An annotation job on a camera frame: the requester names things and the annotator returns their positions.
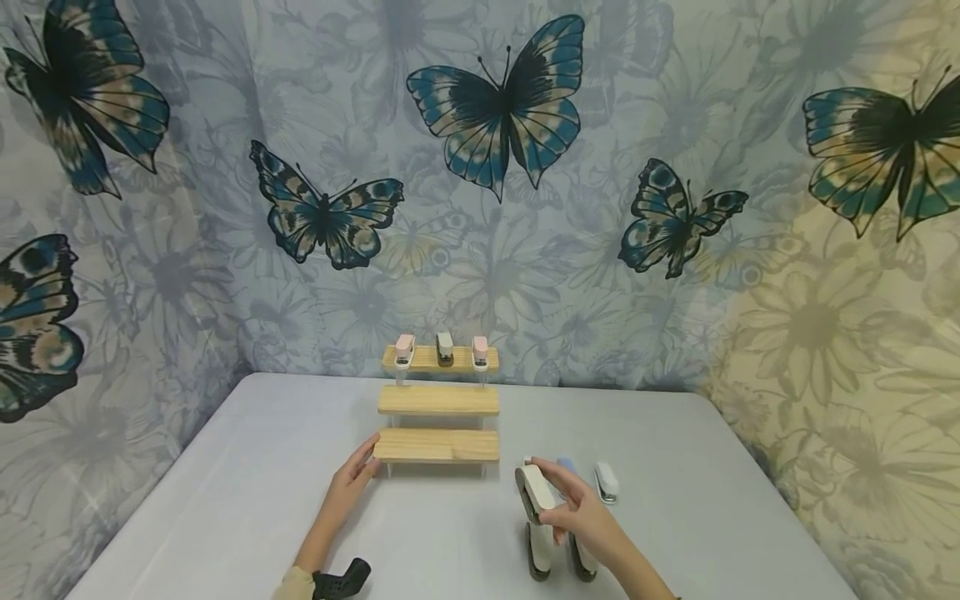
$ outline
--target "left hand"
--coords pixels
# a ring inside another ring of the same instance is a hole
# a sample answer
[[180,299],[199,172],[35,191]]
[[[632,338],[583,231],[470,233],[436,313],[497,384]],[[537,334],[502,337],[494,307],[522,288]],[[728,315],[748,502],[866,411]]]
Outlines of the left hand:
[[331,535],[336,535],[347,522],[363,490],[380,468],[380,461],[371,460],[373,447],[379,440],[380,434],[374,433],[333,473],[324,504],[317,515],[317,524]]

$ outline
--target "floral backdrop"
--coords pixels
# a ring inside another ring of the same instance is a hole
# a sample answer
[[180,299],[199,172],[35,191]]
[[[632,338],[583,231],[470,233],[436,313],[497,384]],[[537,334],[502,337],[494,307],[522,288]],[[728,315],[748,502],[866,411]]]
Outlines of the floral backdrop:
[[709,397],[861,598],[960,597],[957,0],[0,7],[0,597],[244,373],[441,329]]

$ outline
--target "table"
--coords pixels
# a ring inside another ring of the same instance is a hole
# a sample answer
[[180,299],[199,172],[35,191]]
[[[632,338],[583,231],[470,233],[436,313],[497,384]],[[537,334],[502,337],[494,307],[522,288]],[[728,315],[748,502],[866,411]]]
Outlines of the table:
[[[266,600],[293,561],[333,471],[387,423],[386,379],[245,378],[69,600]],[[501,460],[378,478],[332,556],[372,566],[358,599],[622,598],[601,567],[528,574],[513,469],[524,455],[612,464],[612,507],[684,600],[855,600],[710,403],[693,394],[497,386]]]

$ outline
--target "three-tier wooden display stand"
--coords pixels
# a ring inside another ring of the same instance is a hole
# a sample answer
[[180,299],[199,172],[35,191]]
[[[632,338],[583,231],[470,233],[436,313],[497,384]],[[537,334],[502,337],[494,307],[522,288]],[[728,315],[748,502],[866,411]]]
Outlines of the three-tier wooden display stand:
[[[393,346],[383,353],[383,368],[396,372]],[[500,368],[496,348],[489,348],[486,373]],[[474,373],[470,347],[453,349],[453,364],[441,366],[431,345],[418,346],[407,373]],[[500,460],[500,437],[495,429],[485,429],[486,418],[500,414],[500,400],[490,386],[418,385],[414,382],[390,383],[380,392],[377,410],[391,418],[391,426],[380,430],[380,441],[373,457],[387,464],[388,476],[396,463],[478,464]],[[401,427],[402,417],[476,418],[476,429]]]

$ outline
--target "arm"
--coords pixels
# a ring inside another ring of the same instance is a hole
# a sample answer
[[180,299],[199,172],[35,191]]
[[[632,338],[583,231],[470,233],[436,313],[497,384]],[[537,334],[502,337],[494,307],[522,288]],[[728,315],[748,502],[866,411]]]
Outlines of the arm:
[[564,504],[540,514],[540,522],[553,527],[555,543],[559,545],[566,532],[575,535],[610,570],[630,600],[675,600],[587,482],[556,463],[539,458],[532,462],[566,498]]
[[380,434],[373,434],[333,474],[324,504],[300,545],[293,567],[274,592],[274,600],[310,600],[313,597],[312,573],[324,570],[333,541],[380,467],[379,461],[370,460],[379,439]]
[[324,570],[334,538],[340,533],[340,528],[347,521],[360,494],[380,466],[376,459],[370,460],[373,447],[379,439],[380,434],[373,434],[354,450],[343,466],[333,474],[324,504],[300,545],[294,566],[308,573]]

